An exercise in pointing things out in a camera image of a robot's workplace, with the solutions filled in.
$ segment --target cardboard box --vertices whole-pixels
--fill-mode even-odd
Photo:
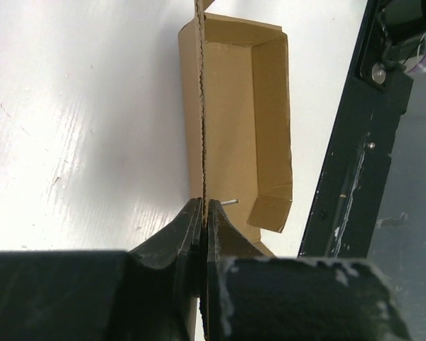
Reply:
[[[224,209],[257,247],[292,203],[288,39],[281,27],[205,13],[178,34],[191,197]]]

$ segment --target black metal bracket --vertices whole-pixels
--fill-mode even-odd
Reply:
[[[269,259],[192,199],[130,252],[0,253],[0,340],[409,340],[376,270]]]
[[[400,68],[386,70],[381,84],[373,80],[373,66],[383,63],[378,10],[378,0],[368,1],[300,256],[368,253],[395,132],[413,83]]]

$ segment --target cardboard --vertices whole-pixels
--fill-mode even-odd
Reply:
[[[178,34],[191,197],[220,201],[259,249],[292,202],[288,39],[281,27],[205,13]]]

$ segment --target white table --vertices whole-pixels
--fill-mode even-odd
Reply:
[[[177,34],[192,0],[0,1],[0,250],[130,249],[188,200]],[[290,44],[296,256],[366,0],[217,0]]]

